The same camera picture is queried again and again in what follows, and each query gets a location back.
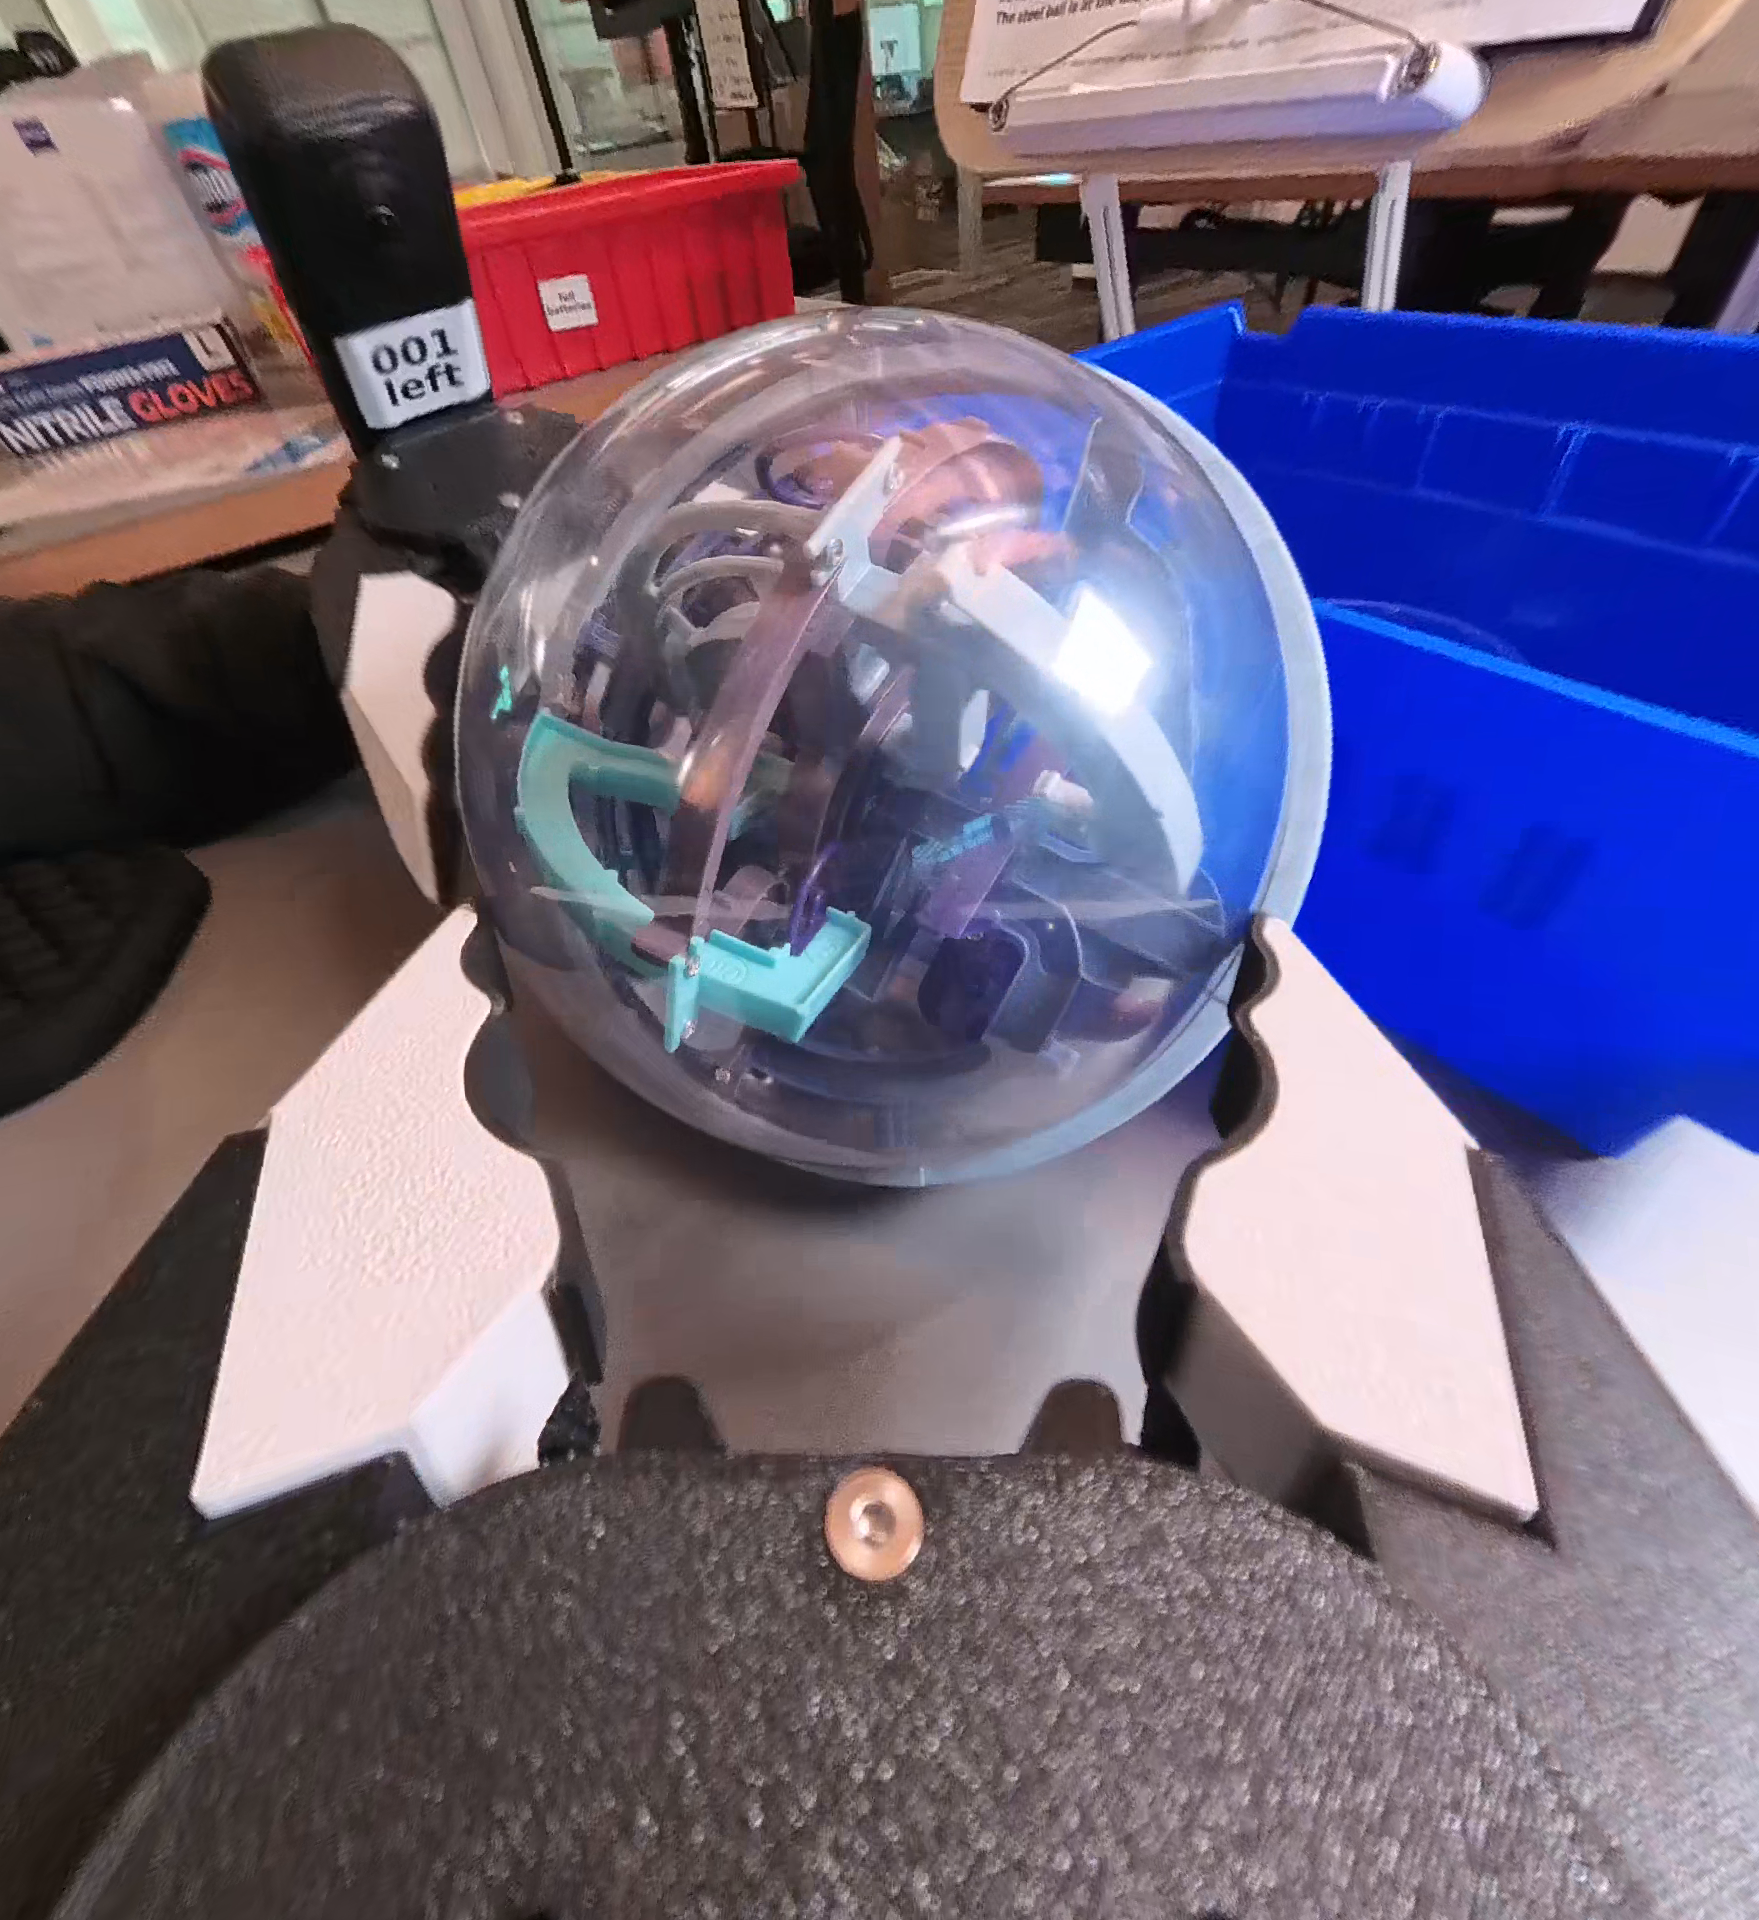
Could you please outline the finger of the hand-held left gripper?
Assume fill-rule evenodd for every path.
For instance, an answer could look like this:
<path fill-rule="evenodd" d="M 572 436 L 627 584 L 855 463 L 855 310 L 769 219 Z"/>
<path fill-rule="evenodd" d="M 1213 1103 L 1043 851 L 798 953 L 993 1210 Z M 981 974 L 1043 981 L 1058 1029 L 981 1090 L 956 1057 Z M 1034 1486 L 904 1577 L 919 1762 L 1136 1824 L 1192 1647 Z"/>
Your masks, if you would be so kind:
<path fill-rule="evenodd" d="M 442 584 L 414 571 L 354 582 L 339 704 L 388 837 L 433 905 L 472 897 L 455 781 L 464 637 L 467 604 Z"/>

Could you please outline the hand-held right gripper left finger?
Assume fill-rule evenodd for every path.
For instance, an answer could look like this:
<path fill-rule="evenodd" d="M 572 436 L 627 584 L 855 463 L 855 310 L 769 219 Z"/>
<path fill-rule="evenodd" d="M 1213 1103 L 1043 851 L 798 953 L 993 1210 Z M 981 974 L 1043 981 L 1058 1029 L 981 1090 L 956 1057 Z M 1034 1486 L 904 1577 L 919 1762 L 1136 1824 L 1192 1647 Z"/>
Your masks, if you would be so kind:
<path fill-rule="evenodd" d="M 537 1467 L 576 1382 L 551 1174 L 467 1086 L 500 1015 L 447 915 L 270 1105 L 192 1504 L 229 1522 L 376 1462 L 435 1505 Z"/>

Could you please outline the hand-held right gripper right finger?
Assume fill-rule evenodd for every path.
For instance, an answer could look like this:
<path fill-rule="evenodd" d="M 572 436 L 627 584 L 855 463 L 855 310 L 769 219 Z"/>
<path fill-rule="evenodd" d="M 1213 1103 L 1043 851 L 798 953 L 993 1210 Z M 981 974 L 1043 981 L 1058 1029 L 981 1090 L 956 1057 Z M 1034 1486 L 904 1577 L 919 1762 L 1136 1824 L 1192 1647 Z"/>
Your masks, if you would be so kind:
<path fill-rule="evenodd" d="M 1252 922 L 1207 1114 L 1142 1286 L 1142 1447 L 1296 1513 L 1366 1467 L 1539 1522 L 1481 1145 L 1284 922 Z"/>

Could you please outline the clear plastic maze ball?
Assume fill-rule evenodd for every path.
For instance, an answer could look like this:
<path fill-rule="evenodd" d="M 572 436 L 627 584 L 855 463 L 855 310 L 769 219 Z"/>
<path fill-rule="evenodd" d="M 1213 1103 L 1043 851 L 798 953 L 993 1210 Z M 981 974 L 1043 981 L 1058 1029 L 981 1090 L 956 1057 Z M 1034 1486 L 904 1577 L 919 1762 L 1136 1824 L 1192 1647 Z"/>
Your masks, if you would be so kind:
<path fill-rule="evenodd" d="M 1329 789 L 1319 621 L 1238 466 L 922 310 L 729 333 L 581 429 L 455 732 L 525 1022 L 887 1191 L 1050 1162 L 1197 1071 Z"/>

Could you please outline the white wipes canister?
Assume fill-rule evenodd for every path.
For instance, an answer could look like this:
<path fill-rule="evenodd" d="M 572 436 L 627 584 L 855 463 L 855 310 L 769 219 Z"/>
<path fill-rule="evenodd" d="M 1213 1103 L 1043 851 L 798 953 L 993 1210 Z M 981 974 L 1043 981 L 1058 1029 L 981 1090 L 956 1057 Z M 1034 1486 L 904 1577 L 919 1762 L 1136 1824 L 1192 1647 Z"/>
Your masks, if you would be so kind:
<path fill-rule="evenodd" d="M 260 247 L 260 229 L 245 204 L 245 186 L 232 172 L 221 134 L 205 116 L 156 118 L 156 134 L 186 186 L 186 199 L 200 211 L 200 222 L 238 262 L 238 273 L 249 273 L 254 252 Z"/>

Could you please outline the red plastic bin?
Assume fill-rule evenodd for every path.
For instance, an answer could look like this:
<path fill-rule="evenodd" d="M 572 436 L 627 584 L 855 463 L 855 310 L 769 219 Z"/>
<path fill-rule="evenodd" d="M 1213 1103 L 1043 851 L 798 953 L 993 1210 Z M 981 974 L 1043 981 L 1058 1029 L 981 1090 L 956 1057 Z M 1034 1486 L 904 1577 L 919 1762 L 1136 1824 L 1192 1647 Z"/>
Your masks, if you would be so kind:
<path fill-rule="evenodd" d="M 674 354 L 795 312 L 798 162 L 724 162 L 460 195 L 497 398 Z"/>

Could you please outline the blue white glove box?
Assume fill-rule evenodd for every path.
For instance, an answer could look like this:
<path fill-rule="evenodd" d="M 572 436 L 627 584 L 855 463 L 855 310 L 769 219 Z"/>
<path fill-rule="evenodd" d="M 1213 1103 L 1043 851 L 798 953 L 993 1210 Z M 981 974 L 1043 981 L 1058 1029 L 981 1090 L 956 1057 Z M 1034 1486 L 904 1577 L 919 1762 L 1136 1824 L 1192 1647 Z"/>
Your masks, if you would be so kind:
<path fill-rule="evenodd" d="M 17 460 L 138 441 L 263 403 L 263 381 L 221 319 L 0 353 L 0 446 Z"/>

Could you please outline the white printed sign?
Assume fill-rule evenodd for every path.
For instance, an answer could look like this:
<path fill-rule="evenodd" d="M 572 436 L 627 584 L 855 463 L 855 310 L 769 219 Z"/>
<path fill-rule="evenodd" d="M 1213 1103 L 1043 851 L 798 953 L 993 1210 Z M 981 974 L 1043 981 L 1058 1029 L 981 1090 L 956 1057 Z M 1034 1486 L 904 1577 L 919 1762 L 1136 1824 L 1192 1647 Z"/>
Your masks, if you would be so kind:
<path fill-rule="evenodd" d="M 12 353 L 209 322 L 227 275 L 133 100 L 0 95 L 0 340 Z"/>

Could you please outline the black mesh cushion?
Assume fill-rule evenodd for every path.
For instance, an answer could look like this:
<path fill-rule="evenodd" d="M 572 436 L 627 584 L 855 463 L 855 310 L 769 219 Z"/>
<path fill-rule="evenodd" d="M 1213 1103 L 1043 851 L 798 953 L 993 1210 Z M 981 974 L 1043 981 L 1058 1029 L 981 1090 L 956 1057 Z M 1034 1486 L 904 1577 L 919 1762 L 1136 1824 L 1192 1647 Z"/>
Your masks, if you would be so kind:
<path fill-rule="evenodd" d="M 0 865 L 0 1118 L 85 1078 L 148 1015 L 209 905 L 170 844 Z"/>

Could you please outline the blue plastic bin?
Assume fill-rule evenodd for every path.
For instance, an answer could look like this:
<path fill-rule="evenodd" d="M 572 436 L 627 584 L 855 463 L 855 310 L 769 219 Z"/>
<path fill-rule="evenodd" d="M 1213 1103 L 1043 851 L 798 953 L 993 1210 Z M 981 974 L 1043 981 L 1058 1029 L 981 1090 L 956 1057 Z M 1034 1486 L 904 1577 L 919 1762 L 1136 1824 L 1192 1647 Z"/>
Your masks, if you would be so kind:
<path fill-rule="evenodd" d="M 1296 933 L 1596 1156 L 1759 1156 L 1759 333 L 1238 304 L 1090 348 L 1252 480 L 1315 602 Z"/>

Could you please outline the wooden instruction board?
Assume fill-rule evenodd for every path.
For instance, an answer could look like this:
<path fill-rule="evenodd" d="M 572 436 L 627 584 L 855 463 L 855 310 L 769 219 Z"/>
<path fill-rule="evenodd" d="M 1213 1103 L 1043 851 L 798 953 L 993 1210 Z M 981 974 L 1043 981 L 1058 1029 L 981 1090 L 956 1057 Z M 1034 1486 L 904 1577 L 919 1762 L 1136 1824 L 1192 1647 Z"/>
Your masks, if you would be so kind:
<path fill-rule="evenodd" d="M 1533 48 L 1493 62 L 1489 103 L 1431 137 L 1238 137 L 1201 145 L 1050 145 L 1022 154 L 965 103 L 975 2 L 943 2 L 938 48 L 938 127 L 943 154 L 987 178 L 1117 176 L 1142 190 L 1197 199 L 1284 199 L 1309 185 L 1374 176 L 1411 162 L 1417 176 L 1526 176 L 1565 163 L 1612 172 L 1677 162 L 1759 162 L 1759 2 L 1667 2 L 1634 42 Z"/>

